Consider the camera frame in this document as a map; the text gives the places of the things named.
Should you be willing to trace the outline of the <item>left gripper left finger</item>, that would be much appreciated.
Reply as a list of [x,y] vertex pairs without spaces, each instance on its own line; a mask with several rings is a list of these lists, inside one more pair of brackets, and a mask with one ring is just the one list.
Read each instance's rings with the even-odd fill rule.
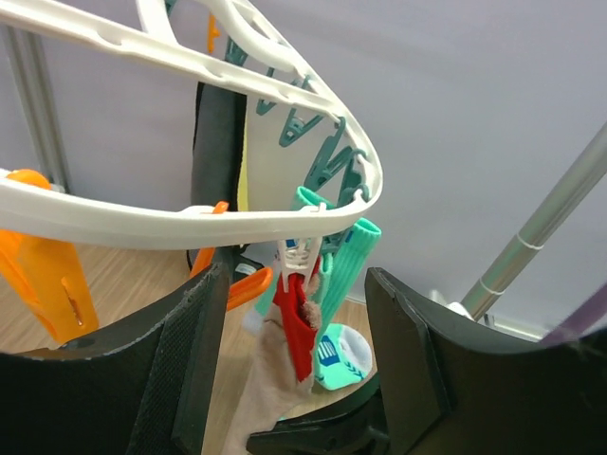
[[214,264],[58,349],[2,354],[2,452],[200,453],[229,287]]

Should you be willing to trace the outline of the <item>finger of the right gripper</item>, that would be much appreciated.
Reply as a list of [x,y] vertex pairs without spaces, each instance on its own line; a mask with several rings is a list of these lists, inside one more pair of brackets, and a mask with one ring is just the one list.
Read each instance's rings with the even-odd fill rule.
[[301,416],[282,420],[274,429],[253,433],[247,450],[257,455],[383,455],[390,437],[379,376],[341,400]]

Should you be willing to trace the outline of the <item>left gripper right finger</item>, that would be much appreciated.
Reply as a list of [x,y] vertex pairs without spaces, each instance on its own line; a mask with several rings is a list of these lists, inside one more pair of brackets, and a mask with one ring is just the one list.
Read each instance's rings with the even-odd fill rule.
[[372,267],[366,303],[394,454],[602,454],[606,334],[544,347]]

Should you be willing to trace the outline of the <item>red sock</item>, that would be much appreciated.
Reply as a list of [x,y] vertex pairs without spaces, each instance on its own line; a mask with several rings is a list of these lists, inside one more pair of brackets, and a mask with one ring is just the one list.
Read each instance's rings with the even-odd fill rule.
[[222,452],[246,454],[248,437],[269,431],[311,394],[312,374],[299,380],[288,347],[281,308],[272,302],[256,338],[246,385]]

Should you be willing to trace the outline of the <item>white round clip hanger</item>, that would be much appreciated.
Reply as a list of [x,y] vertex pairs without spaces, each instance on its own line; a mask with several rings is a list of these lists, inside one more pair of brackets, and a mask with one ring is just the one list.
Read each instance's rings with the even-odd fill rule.
[[[199,83],[247,97],[248,211],[191,204]],[[304,186],[327,203],[291,208]],[[100,327],[88,248],[144,254],[304,239],[336,252],[383,189],[377,151],[249,1],[1,5],[1,332]]]

